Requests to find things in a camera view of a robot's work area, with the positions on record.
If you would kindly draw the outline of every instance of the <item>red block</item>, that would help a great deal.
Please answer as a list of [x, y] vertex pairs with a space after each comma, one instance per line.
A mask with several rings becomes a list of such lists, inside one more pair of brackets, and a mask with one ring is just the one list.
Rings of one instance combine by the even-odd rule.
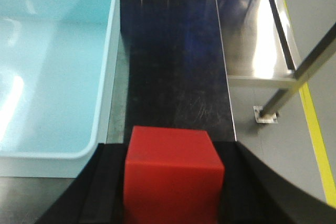
[[224, 165], [206, 131], [135, 126], [124, 223], [215, 224]]

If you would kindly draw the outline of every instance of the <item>yellow floor line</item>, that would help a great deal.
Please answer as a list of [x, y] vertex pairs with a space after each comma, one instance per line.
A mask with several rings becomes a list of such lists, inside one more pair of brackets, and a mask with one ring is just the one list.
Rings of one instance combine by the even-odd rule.
[[310, 94], [309, 86], [305, 83], [300, 89], [301, 102], [305, 111], [308, 129], [315, 152], [317, 165], [320, 171], [322, 187], [328, 205], [336, 208], [336, 185], [332, 175], [327, 150], [323, 141], [320, 123], [315, 111], [314, 103]]

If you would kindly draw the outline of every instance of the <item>light blue plastic bin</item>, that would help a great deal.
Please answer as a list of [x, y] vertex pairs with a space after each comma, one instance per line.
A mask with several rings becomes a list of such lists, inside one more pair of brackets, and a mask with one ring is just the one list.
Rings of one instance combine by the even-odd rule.
[[120, 0], [0, 6], [0, 176], [75, 177], [106, 141]]

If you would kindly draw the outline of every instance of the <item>metal bracket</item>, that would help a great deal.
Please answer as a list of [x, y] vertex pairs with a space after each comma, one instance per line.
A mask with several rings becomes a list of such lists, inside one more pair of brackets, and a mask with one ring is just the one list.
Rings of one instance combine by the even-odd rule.
[[274, 113], [272, 115], [264, 115], [260, 116], [260, 112], [263, 110], [263, 106], [253, 106], [254, 116], [256, 118], [257, 123], [278, 123], [278, 113]]

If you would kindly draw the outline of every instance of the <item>gray floor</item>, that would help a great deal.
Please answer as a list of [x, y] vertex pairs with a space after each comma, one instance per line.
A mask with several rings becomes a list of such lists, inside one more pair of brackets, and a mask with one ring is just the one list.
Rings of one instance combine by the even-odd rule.
[[[336, 22], [336, 0], [286, 0], [293, 32], [304, 58]], [[336, 178], [336, 55], [309, 81], [329, 163]]]
[[278, 124], [255, 122], [253, 106], [263, 105], [274, 92], [274, 89], [230, 87], [237, 140], [278, 174], [325, 201], [300, 97], [296, 95], [280, 110]]
[[1, 177], [0, 223], [35, 223], [72, 181], [72, 178]]
[[122, 143], [124, 138], [127, 92], [129, 86], [129, 59], [127, 55], [128, 53], [125, 51], [122, 36], [120, 36], [107, 143]]
[[[336, 21], [336, 0], [286, 0], [302, 58]], [[331, 169], [336, 177], [336, 55], [309, 81]], [[237, 139], [280, 175], [325, 201], [299, 94], [280, 110], [278, 124], [257, 125], [253, 105], [263, 105], [275, 90], [230, 85]]]
[[327, 149], [329, 163], [336, 179], [336, 55], [309, 81], [316, 114]]

